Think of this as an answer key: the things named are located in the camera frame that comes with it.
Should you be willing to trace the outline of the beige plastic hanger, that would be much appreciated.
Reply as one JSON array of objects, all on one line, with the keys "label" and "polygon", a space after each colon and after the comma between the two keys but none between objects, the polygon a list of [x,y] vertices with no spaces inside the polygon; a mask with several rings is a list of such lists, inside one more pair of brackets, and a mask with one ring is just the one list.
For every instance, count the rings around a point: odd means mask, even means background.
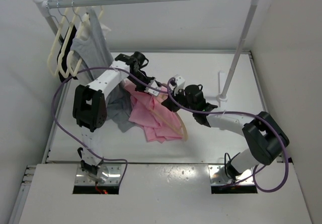
[{"label": "beige plastic hanger", "polygon": [[158,127],[154,129],[155,136],[162,138],[161,142],[170,140],[188,140],[186,126],[176,112],[171,112],[162,103],[167,99],[167,94],[151,95],[148,110],[154,117]]}]

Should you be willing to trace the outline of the pink t shirt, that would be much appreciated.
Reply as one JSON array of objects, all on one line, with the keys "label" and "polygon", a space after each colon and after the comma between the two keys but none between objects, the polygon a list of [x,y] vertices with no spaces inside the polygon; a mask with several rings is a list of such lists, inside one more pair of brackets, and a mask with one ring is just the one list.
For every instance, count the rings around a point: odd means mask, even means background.
[{"label": "pink t shirt", "polygon": [[158,141],[160,143],[162,138],[155,136],[154,129],[158,127],[154,117],[148,110],[148,105],[151,100],[151,95],[135,90],[135,84],[131,81],[126,81],[124,88],[130,93],[130,100],[132,104],[132,112],[129,121],[137,124],[143,129],[146,140],[148,142]]}]

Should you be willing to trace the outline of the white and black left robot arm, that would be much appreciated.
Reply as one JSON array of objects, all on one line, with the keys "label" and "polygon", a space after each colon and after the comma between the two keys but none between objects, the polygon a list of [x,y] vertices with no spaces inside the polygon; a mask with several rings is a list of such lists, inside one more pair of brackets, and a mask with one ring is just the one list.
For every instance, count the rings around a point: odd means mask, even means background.
[{"label": "white and black left robot arm", "polygon": [[103,69],[104,72],[86,86],[79,85],[75,90],[73,103],[73,118],[81,127],[82,145],[94,156],[93,163],[81,160],[81,168],[90,176],[97,178],[100,168],[107,159],[96,154],[101,140],[99,128],[107,117],[108,101],[111,93],[123,82],[129,79],[139,92],[153,94],[158,92],[159,84],[154,77],[148,77],[141,69],[146,67],[149,60],[142,53],[136,51],[131,56],[119,54],[113,59],[109,67],[93,67],[93,70]]}]

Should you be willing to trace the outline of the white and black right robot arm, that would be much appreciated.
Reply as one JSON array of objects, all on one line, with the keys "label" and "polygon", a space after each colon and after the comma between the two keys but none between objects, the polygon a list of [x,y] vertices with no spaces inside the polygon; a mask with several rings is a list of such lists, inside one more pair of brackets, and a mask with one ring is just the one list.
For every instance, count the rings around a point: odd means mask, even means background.
[{"label": "white and black right robot arm", "polygon": [[200,125],[227,130],[245,138],[247,149],[229,159],[219,171],[225,182],[236,181],[244,171],[259,164],[270,165],[289,145],[288,137],[268,112],[254,115],[224,111],[206,102],[202,85],[180,89],[171,80],[166,89],[168,98],[162,105],[170,111],[189,111]]}]

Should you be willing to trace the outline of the grey shirt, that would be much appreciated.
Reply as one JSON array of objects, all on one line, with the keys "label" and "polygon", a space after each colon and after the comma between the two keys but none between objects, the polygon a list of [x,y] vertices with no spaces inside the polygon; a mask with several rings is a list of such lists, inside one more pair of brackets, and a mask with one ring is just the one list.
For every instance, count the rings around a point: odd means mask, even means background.
[{"label": "grey shirt", "polygon": [[[80,53],[84,60],[82,69],[110,67],[114,58],[103,36],[98,16],[93,8],[87,8],[87,13],[90,26],[86,32],[89,33],[89,37],[87,40],[73,39],[70,49]],[[107,119],[116,123],[121,132],[126,132],[134,126],[134,123],[129,121],[131,112],[130,95],[118,84],[108,95]]]}]

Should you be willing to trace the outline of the cream hanger with grey shirt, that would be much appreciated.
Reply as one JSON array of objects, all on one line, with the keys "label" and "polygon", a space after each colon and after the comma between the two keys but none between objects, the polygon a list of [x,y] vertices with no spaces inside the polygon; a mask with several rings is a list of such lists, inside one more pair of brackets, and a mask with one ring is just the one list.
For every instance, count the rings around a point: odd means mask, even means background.
[{"label": "cream hanger with grey shirt", "polygon": [[[89,14],[84,13],[81,18],[80,18],[80,24],[79,27],[76,31],[76,35],[74,37],[74,40],[79,39],[79,40],[87,40],[89,37],[88,28],[90,26],[89,23]],[[68,73],[72,77],[76,77],[77,73],[83,68],[83,63],[84,60],[80,56],[80,53],[77,53],[75,50],[70,50],[70,52],[67,55],[67,70]]]}]

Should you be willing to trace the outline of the cream hanger with black garment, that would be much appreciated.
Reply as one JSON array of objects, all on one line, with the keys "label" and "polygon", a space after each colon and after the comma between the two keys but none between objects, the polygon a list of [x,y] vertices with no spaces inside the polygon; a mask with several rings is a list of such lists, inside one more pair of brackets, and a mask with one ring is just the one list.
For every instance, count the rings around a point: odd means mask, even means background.
[{"label": "cream hanger with black garment", "polygon": [[73,0],[71,2],[70,8],[72,9],[74,16],[72,20],[68,22],[68,29],[60,53],[57,58],[58,74],[64,79],[66,79],[69,76],[69,70],[67,68],[67,55],[70,51],[72,40],[76,34],[75,21],[79,10],[79,8],[74,9]]}]

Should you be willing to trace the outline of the cream hanger far left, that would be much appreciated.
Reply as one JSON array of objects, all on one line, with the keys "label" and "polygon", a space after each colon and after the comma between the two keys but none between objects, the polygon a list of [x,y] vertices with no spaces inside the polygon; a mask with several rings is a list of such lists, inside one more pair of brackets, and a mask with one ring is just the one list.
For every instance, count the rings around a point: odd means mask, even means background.
[{"label": "cream hanger far left", "polygon": [[53,17],[57,21],[57,23],[58,23],[58,29],[57,29],[57,32],[55,33],[55,38],[54,38],[53,44],[51,46],[51,49],[50,49],[50,52],[49,52],[49,55],[48,55],[48,58],[47,58],[47,67],[48,67],[50,73],[54,77],[57,77],[58,76],[58,73],[60,73],[61,75],[63,75],[63,69],[62,69],[61,63],[58,63],[57,66],[55,66],[55,68],[53,68],[52,59],[54,57],[54,53],[55,53],[56,47],[57,47],[57,45],[59,43],[59,38],[61,36],[61,32],[62,32],[63,26],[65,24],[65,21],[68,21],[68,19],[66,17],[66,14],[68,13],[68,9],[66,9],[65,12],[64,12],[64,14],[62,14],[60,12],[60,10],[59,10],[59,1],[57,1],[56,7],[57,7],[58,12],[62,16],[62,19],[59,22],[57,20],[57,18],[54,15],[51,15],[51,13],[50,13],[50,10],[49,10],[49,3],[50,2],[51,2],[51,0],[48,0],[47,1],[46,8],[47,8],[47,11],[48,11],[49,15],[51,17]]}]

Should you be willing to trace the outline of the white clothes rack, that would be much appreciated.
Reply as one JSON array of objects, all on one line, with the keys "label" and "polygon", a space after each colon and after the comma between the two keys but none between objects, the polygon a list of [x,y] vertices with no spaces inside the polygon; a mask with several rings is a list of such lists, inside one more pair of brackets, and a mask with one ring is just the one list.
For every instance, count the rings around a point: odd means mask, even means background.
[{"label": "white clothes rack", "polygon": [[[88,6],[109,6],[109,5],[127,5],[127,4],[143,4],[143,3],[158,3],[158,2],[175,2],[175,1],[189,1],[189,0],[32,0],[36,5],[41,15],[47,20],[52,31],[56,34],[58,28],[53,22],[54,16],[50,14],[50,9],[60,8],[73,8],[73,7],[88,7]],[[238,40],[236,51],[226,78],[224,74],[219,74],[219,94],[217,96],[218,101],[222,104],[227,101],[227,93],[230,87],[239,57],[243,50],[247,34],[249,32],[251,23],[253,21],[256,9],[258,7],[259,0],[251,0],[249,11],[242,29],[241,36]]]}]

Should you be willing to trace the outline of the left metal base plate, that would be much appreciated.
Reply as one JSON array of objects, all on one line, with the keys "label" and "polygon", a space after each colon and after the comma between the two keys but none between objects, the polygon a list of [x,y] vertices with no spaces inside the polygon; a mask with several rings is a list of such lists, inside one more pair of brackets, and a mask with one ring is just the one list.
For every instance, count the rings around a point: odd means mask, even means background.
[{"label": "left metal base plate", "polygon": [[121,164],[101,164],[97,170],[89,170],[78,165],[74,183],[76,186],[117,186],[122,176]]}]

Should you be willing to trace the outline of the metal base plate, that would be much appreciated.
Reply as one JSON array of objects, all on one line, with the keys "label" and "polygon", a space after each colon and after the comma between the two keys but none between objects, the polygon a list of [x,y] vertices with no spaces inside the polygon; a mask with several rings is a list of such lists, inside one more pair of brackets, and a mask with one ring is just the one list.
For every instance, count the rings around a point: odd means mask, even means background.
[{"label": "metal base plate", "polygon": [[97,170],[89,170],[78,165],[74,183],[76,186],[117,186],[122,176],[121,164],[101,164]]},{"label": "metal base plate", "polygon": [[224,171],[224,164],[208,165],[211,186],[224,186],[237,183],[237,185],[254,185],[252,178],[253,169],[245,170],[236,180],[228,177]]}]

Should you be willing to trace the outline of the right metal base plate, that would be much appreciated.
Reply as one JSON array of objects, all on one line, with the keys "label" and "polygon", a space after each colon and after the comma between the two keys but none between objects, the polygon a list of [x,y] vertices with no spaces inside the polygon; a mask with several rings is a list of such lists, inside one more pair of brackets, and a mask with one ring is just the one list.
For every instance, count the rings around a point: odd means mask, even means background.
[{"label": "right metal base plate", "polygon": [[228,177],[224,171],[224,164],[208,165],[211,186],[224,186],[237,183],[237,185],[254,185],[252,178],[253,169],[245,170],[236,180]]}]

